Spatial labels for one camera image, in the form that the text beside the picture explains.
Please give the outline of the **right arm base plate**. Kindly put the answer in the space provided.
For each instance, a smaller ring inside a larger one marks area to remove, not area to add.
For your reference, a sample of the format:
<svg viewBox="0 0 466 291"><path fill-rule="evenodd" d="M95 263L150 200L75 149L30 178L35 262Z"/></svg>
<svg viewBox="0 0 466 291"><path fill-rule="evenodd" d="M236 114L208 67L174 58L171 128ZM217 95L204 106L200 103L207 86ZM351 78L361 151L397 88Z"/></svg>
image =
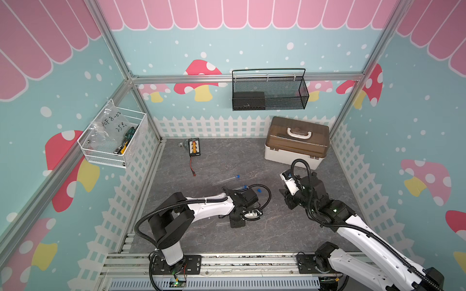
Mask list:
<svg viewBox="0 0 466 291"><path fill-rule="evenodd" d="M334 270L328 260L321 256L315 256L313 253L299 252L296 255L297 267L299 274L338 274L340 272Z"/></svg>

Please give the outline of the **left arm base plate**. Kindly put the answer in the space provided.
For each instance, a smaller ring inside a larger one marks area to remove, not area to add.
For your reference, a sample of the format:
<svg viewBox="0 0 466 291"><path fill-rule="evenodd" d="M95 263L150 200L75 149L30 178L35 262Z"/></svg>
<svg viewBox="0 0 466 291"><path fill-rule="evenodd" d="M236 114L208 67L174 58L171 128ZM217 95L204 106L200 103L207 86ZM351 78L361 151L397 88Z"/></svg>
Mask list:
<svg viewBox="0 0 466 291"><path fill-rule="evenodd" d="M149 266L154 275L199 275L201 261L201 255L185 255L181 261L170 266L165 259L156 255Z"/></svg>

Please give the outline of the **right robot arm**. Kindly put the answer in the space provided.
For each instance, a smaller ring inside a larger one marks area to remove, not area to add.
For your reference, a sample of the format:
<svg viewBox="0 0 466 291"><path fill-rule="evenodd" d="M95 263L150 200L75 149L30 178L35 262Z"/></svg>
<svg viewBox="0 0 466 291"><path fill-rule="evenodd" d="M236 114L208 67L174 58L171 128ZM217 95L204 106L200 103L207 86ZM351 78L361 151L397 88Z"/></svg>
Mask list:
<svg viewBox="0 0 466 291"><path fill-rule="evenodd" d="M422 267L397 251L374 232L356 212L340 200L332 200L317 173L303 159L292 162L280 174L280 192L289 209L304 208L308 219L328 228L356 246L372 263L365 263L332 242L314 253L314 267L348 275L373 291L441 291L444 276L434 267Z"/></svg>

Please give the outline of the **clear test tube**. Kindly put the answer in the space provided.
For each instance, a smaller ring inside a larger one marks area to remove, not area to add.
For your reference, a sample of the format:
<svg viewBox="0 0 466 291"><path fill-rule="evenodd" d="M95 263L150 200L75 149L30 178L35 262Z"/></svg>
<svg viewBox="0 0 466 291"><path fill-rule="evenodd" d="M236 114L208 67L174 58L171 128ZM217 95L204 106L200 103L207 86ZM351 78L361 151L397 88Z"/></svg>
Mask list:
<svg viewBox="0 0 466 291"><path fill-rule="evenodd" d="M235 188L235 189L233 189L233 190L235 190L235 191L241 191L241 190L246 190L247 188L248 188L247 186L241 186L241 187L237 187L237 188Z"/></svg>
<svg viewBox="0 0 466 291"><path fill-rule="evenodd" d="M221 218L216 222L216 226L229 226L230 221L229 218Z"/></svg>
<svg viewBox="0 0 466 291"><path fill-rule="evenodd" d="M227 182L232 181L232 180L236 180L237 178L235 178L235 177L236 177L236 175L233 176L233 177L227 178L227 179L222 179L222 180L220 180L220 181L217 181L217 182L212 183L212 185L213 185L213 186L216 186L216 185L220 185L220 184L227 183Z"/></svg>

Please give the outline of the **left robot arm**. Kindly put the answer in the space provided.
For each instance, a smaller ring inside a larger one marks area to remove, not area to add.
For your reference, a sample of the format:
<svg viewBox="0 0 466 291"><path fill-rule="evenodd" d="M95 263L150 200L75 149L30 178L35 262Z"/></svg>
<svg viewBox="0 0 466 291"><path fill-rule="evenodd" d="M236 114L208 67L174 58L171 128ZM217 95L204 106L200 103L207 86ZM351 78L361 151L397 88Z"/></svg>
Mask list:
<svg viewBox="0 0 466 291"><path fill-rule="evenodd" d="M232 229L258 221L272 199L270 189L253 184L241 190L223 188L214 196L191 198L181 192L172 194L158 208L141 217L133 228L136 235L161 251L169 267L185 261L180 244L192 223L211 217L227 217Z"/></svg>

